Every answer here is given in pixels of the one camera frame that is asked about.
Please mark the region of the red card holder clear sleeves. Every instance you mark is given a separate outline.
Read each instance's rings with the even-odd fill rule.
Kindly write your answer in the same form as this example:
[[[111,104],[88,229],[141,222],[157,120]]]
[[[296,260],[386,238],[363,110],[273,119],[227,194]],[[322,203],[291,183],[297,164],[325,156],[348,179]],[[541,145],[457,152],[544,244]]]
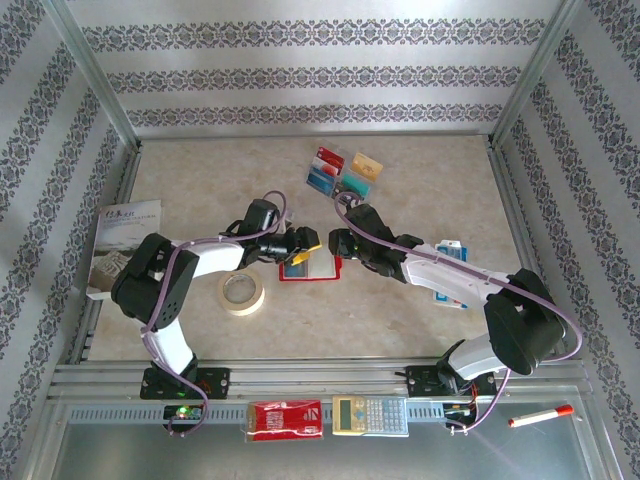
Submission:
[[[336,281],[341,278],[342,260],[332,255],[328,250],[321,249],[310,253],[311,256],[307,265],[307,277],[304,279],[283,278],[283,266],[279,266],[279,280],[281,282],[318,282],[318,281]]]

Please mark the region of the blue card white stripe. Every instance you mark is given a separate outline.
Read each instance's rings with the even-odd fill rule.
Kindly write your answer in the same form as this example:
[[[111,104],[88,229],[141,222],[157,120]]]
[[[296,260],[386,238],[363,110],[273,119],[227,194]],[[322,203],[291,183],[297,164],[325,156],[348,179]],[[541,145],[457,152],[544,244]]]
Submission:
[[[306,183],[327,197],[330,197],[333,192],[333,181],[316,173],[309,173]]]

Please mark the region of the gold card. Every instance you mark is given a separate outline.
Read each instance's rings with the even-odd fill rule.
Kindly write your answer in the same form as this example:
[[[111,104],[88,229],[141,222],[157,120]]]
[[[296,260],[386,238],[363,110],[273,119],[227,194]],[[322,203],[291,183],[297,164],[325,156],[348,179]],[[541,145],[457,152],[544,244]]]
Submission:
[[[358,152],[353,157],[350,169],[370,182],[376,182],[383,170],[383,165],[372,158]]]

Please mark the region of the red card white print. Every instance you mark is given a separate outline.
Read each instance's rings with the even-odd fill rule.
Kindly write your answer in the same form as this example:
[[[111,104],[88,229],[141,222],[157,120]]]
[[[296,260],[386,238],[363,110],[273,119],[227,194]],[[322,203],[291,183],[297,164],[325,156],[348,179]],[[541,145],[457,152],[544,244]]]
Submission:
[[[324,162],[333,165],[338,170],[344,166],[344,158],[325,147],[319,147],[316,156]]]

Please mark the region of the beige masking tape roll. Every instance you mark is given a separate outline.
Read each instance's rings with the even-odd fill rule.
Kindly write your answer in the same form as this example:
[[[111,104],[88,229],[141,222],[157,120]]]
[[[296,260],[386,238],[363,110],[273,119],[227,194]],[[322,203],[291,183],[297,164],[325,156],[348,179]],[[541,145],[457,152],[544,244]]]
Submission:
[[[226,273],[218,282],[218,300],[229,314],[244,317],[261,308],[266,290],[261,277],[252,269]]]

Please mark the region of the grey white book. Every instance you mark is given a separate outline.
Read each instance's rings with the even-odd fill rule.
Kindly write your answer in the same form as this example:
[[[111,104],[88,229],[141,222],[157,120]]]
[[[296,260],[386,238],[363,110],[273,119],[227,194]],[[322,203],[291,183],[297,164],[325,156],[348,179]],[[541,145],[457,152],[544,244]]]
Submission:
[[[109,205],[101,209],[92,252],[86,294],[92,300],[110,298],[117,277],[144,238],[157,233],[161,201]]]

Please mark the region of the red packet in clear wrap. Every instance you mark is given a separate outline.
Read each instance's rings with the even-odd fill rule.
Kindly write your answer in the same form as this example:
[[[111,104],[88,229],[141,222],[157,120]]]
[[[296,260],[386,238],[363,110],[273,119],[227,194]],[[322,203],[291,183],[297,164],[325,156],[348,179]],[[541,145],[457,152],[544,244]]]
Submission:
[[[323,437],[320,400],[261,401],[248,405],[245,440],[249,443],[319,440]]]

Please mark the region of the beige grey calculator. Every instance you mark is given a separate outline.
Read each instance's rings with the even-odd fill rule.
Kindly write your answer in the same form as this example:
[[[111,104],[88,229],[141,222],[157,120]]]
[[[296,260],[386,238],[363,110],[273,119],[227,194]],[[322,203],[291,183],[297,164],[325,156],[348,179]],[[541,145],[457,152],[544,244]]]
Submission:
[[[406,398],[399,396],[334,396],[332,433],[351,437],[409,436]]]

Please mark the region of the small circuit board green light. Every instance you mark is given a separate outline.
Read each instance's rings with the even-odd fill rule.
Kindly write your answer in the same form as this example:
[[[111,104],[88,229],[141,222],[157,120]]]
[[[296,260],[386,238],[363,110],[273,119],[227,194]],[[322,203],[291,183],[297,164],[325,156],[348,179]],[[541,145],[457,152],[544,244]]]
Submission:
[[[164,421],[187,421],[196,422],[202,417],[202,405],[167,405],[164,407]]]

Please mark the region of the grey metal panel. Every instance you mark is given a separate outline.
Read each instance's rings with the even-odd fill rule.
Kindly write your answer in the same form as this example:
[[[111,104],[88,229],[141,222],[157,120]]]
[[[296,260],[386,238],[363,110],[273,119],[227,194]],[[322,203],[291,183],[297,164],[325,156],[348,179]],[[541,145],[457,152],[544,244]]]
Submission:
[[[252,443],[237,421],[173,439],[156,424],[71,420],[50,480],[623,480],[585,420],[511,429],[537,403],[498,406],[468,435],[416,422],[406,438]]]

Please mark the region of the white marker red cap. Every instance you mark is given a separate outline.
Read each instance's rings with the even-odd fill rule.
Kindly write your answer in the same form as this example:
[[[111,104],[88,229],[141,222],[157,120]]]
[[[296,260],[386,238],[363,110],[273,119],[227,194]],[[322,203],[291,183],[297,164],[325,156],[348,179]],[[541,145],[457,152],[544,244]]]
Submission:
[[[508,426],[510,428],[519,428],[522,426],[553,420],[559,417],[570,416],[573,413],[574,408],[569,404],[565,404],[552,409],[512,417],[508,420]]]

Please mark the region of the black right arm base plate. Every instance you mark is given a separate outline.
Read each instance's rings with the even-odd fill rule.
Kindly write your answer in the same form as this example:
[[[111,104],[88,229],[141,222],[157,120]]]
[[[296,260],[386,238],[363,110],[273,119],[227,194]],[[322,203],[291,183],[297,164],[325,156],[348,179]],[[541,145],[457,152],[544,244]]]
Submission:
[[[405,368],[406,387],[410,397],[447,397],[470,395],[475,386],[479,395],[497,393],[496,381],[489,374],[473,380],[464,380],[449,367],[437,365],[410,365]]]

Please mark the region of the aluminium side rail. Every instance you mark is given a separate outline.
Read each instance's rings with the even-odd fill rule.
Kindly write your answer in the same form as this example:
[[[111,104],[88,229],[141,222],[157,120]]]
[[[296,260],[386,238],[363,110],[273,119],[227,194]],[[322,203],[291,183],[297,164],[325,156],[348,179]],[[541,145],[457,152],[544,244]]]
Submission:
[[[127,203],[129,201],[143,149],[144,145],[140,144],[136,152],[130,154],[129,159],[123,167],[115,196],[111,200],[110,205]],[[85,298],[76,329],[72,334],[66,353],[62,356],[62,364],[77,365],[86,359],[86,351],[91,347],[101,307],[102,300],[94,300],[89,297]]]
[[[487,143],[486,149],[521,266],[534,272],[539,277],[542,287],[546,290],[546,296],[541,295],[541,297],[553,302],[553,298],[545,285],[544,275],[535,258],[533,244],[526,229],[525,217],[521,211],[516,191],[502,154],[492,147],[490,143]],[[567,332],[569,327],[562,316],[557,316],[553,312],[551,312],[551,316],[559,325],[561,336],[542,360],[542,364],[546,365],[558,362],[566,357],[567,347],[565,341],[572,341],[573,336],[571,332]]]

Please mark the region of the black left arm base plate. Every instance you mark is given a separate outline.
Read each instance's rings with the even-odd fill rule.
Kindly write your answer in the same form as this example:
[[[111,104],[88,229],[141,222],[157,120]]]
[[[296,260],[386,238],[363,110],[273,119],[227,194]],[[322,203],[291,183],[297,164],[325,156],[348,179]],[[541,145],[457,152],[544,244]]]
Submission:
[[[196,367],[186,379],[202,390],[208,399],[224,400],[230,387],[230,370],[227,368]],[[174,376],[156,367],[144,371],[140,387],[143,400],[197,400],[201,395]]]

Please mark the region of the aluminium corner post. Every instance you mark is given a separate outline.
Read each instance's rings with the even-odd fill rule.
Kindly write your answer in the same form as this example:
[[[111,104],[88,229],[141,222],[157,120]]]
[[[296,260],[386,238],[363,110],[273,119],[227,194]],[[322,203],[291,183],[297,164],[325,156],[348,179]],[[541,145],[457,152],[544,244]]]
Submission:
[[[40,3],[47,16],[52,20],[89,86],[98,97],[121,140],[127,146],[138,149],[141,141],[66,1],[40,0]]]
[[[512,125],[528,101],[529,95],[539,82],[555,50],[578,13],[582,0],[559,0],[549,19],[533,54],[525,65],[519,80],[508,98],[499,119],[489,135],[489,144],[497,150],[504,142]]]

